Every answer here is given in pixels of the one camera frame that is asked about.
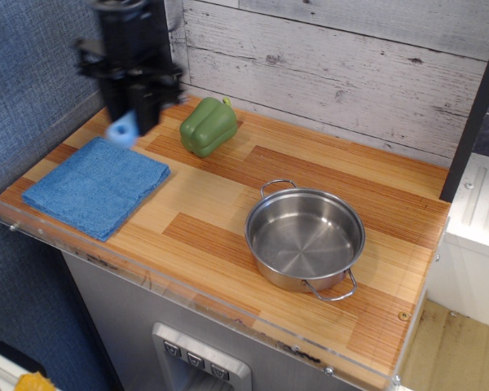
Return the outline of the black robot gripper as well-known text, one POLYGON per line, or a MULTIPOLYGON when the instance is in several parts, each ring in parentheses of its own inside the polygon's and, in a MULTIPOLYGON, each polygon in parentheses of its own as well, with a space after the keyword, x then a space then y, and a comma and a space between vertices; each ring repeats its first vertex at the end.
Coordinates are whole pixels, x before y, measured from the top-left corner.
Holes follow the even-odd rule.
MULTIPOLYGON (((97 17, 100 38, 78 38, 79 73, 97 81, 112 121, 130 108, 135 114, 139 135, 159 123, 161 88, 146 83, 145 61, 152 55, 170 54, 169 26, 162 1, 90 1, 97 17)), ((183 100, 176 64, 176 85, 172 104, 183 100)))

